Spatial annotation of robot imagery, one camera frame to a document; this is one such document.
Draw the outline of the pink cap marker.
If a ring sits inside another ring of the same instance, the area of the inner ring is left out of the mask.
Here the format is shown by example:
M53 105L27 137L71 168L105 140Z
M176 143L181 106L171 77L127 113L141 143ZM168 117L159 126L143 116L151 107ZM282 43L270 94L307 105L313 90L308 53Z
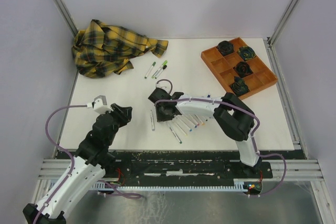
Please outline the pink cap marker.
M174 121L174 124L183 133L183 135L187 136L187 132L184 131L184 129L176 121Z

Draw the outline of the purple cap marker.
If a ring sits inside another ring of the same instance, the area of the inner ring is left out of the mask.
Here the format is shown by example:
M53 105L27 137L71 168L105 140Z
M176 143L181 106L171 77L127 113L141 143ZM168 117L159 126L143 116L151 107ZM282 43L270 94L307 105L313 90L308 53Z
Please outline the purple cap marker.
M152 110L150 110L150 118L151 118L151 130L155 131L154 113Z

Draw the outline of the yellow marker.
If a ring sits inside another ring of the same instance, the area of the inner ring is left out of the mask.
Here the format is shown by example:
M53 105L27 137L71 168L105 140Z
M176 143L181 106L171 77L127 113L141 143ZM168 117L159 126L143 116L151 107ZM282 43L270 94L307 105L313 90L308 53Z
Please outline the yellow marker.
M199 121L200 125L204 125L205 124L204 121L202 120L202 118L200 116L196 115L196 118Z

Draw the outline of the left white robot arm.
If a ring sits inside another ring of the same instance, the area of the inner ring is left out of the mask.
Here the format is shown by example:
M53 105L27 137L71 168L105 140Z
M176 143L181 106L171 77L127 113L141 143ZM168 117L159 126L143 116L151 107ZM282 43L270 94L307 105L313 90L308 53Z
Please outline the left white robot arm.
M79 144L71 163L51 190L37 203L27 204L23 214L28 223L66 223L67 218L88 190L103 176L116 171L115 157L109 147L118 130L132 119L132 107L117 104L92 104L99 114Z

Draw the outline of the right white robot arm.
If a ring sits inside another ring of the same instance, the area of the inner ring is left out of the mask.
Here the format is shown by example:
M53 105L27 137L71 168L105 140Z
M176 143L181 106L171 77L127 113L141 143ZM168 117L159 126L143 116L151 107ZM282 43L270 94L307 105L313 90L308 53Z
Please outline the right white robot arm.
M225 135L236 142L243 175L254 177L259 173L262 158L254 133L260 127L260 120L235 94L226 93L220 98L206 98L183 92L170 95L162 88L155 88L148 99L154 104L158 122L171 121L178 115L214 119Z

